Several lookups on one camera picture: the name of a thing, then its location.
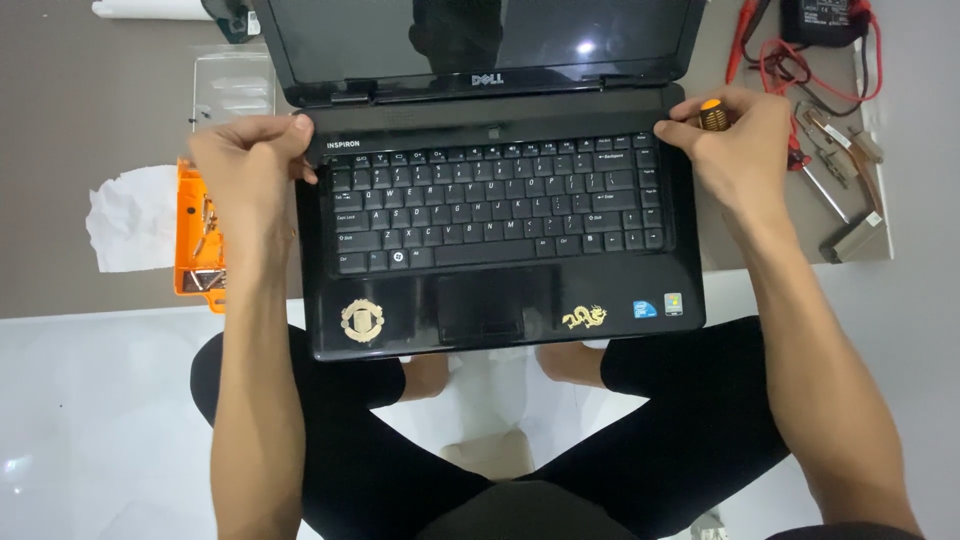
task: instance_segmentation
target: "gold dragon sticker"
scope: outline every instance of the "gold dragon sticker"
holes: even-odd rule
[[[341,312],[340,326],[358,343],[367,343],[383,330],[383,308],[369,300],[354,300]]]
[[[564,315],[564,324],[571,330],[586,323],[586,328],[598,327],[603,324],[607,318],[607,311],[600,306],[593,306],[587,309],[583,306],[577,306],[573,313]]]

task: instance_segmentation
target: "laptop screen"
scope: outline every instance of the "laptop screen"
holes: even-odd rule
[[[272,0],[294,79],[318,84],[675,56],[686,0]]]

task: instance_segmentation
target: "laptop lid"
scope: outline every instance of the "laptop lid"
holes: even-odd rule
[[[707,0],[253,0],[294,107],[680,79]]]

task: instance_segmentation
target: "black pants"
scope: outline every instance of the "black pants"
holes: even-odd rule
[[[290,328],[306,425],[303,519],[326,540],[411,538],[492,483],[394,431],[369,409],[403,393],[398,359],[320,363]],[[213,424],[223,336],[194,359],[191,389]],[[614,391],[650,398],[517,481],[552,482],[641,539],[689,527],[789,452],[770,413],[758,320],[613,341],[601,364]]]

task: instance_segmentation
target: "orange toolbox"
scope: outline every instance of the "orange toolbox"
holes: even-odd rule
[[[217,209],[206,195],[200,171],[183,158],[177,160],[174,292],[203,296],[214,313],[223,313],[227,307],[224,236],[217,224]]]

